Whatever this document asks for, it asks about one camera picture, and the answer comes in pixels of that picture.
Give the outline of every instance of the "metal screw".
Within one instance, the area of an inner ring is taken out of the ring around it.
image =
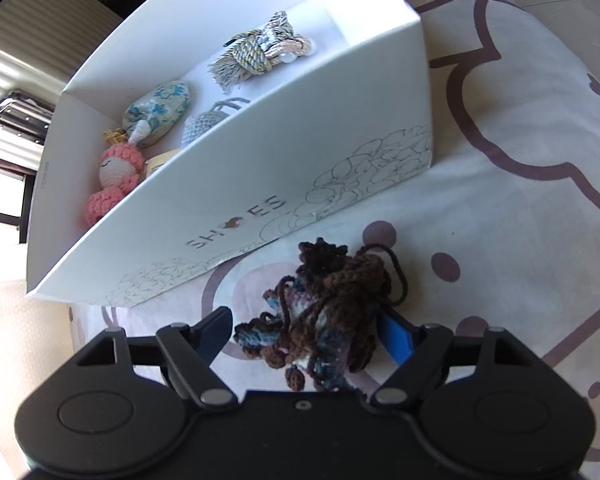
[[[310,410],[313,406],[310,400],[298,400],[296,402],[296,410],[302,410],[303,412]]]
[[[224,388],[211,388],[202,392],[200,400],[209,406],[224,406],[234,400],[234,394]]]
[[[380,404],[402,404],[409,396],[400,388],[382,388],[376,392],[375,397]]]

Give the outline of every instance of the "window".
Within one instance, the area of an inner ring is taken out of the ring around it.
[[[0,159],[0,245],[27,240],[35,172]]]

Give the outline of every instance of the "brown yarn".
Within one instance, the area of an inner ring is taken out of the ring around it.
[[[260,357],[261,348],[248,348],[243,347],[242,353],[245,354],[249,359],[257,359]]]
[[[317,347],[322,330],[337,330],[350,334],[351,342],[347,355],[347,368],[356,373],[363,370],[371,360],[376,349],[376,336],[373,333],[374,320],[382,306],[396,306],[407,295],[407,279],[400,268],[395,253],[382,244],[368,244],[355,256],[347,256],[346,246],[328,244],[318,238],[315,244],[299,244],[302,265],[296,270],[305,291],[311,293],[316,301],[291,321],[291,312],[286,300],[287,283],[295,280],[285,276],[268,290],[264,298],[278,298],[283,320],[270,322],[272,315],[261,314],[249,324],[238,325],[247,329],[257,326],[265,332],[280,331],[275,343],[257,351],[272,368],[283,368],[299,358],[309,357],[306,373],[314,380],[317,390],[323,390],[322,380],[315,372],[315,364],[321,355]],[[402,285],[397,300],[391,300],[391,277],[384,261],[377,254],[369,254],[371,249],[385,251],[394,264]],[[316,329],[318,318],[324,313],[324,327]],[[294,365],[285,372],[288,386],[293,391],[304,388],[304,376]]]
[[[275,370],[286,366],[286,354],[280,350],[276,350],[273,346],[265,346],[260,350],[261,357],[264,361]]]
[[[304,374],[298,370],[298,367],[293,365],[285,370],[286,385],[294,392],[304,390]]]

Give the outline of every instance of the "blue floral fabric pouch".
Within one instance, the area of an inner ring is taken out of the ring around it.
[[[137,146],[155,144],[178,121],[189,106],[189,88],[184,81],[163,83],[126,109],[122,129],[131,138],[141,137]]]

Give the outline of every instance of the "crochet doll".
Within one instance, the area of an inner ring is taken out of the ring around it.
[[[144,158],[136,147],[150,131],[138,127],[131,137],[122,130],[104,132],[111,145],[100,156],[100,184],[102,191],[92,194],[84,209],[89,227],[96,224],[140,183]]]

